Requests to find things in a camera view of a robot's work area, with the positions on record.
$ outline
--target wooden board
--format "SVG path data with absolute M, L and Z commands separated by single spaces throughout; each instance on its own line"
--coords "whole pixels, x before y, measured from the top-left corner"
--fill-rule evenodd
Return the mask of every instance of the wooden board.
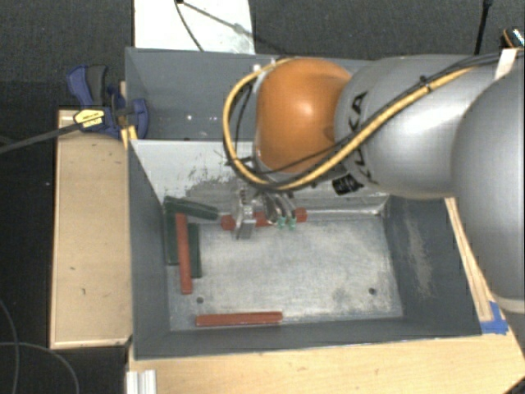
M 59 125 L 73 112 L 59 113 Z M 74 132 L 57 142 L 53 349 L 124 344 L 131 334 L 126 156 L 121 142 Z
M 504 393 L 525 375 L 511 336 L 135 362 L 158 394 Z

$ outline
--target dark green block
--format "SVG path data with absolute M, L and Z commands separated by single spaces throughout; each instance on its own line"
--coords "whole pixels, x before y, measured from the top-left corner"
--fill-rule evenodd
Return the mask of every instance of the dark green block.
M 217 208 L 207 206 L 206 204 L 195 203 L 184 199 L 177 199 L 169 195 L 164 198 L 163 208 L 169 213 L 185 213 L 194 218 L 206 220 L 217 220 L 219 211 Z

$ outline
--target red wooden stick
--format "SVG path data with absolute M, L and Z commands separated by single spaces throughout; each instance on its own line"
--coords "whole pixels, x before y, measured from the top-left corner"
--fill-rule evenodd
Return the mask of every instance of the red wooden stick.
M 177 232 L 177 252 L 179 255 L 180 292 L 189 295 L 193 292 L 191 264 L 189 262 L 188 219 L 183 213 L 175 213 Z
M 242 314 L 209 314 L 198 315 L 197 327 L 222 327 L 231 325 L 263 325 L 282 322 L 282 312 L 248 312 Z

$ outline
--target blue clamp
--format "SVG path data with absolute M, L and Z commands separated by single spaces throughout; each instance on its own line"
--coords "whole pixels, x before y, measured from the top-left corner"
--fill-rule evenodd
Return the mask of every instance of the blue clamp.
M 126 100 L 115 85 L 104 86 L 105 66 L 79 65 L 67 73 L 67 87 L 75 96 L 82 109 L 96 108 L 103 112 L 101 121 L 89 127 L 81 127 L 82 131 L 92 131 L 109 135 L 119 140 L 123 126 L 134 125 L 137 136 L 143 139 L 148 133 L 148 107 L 144 99 L 133 100 L 132 107 L 126 107 Z M 104 103 L 104 99 L 111 101 L 111 107 Z M 122 126 L 118 117 L 125 117 Z
M 493 301 L 489 301 L 492 310 L 492 321 L 485 321 L 480 323 L 483 334 L 507 334 L 509 325 L 501 317 L 500 307 Z

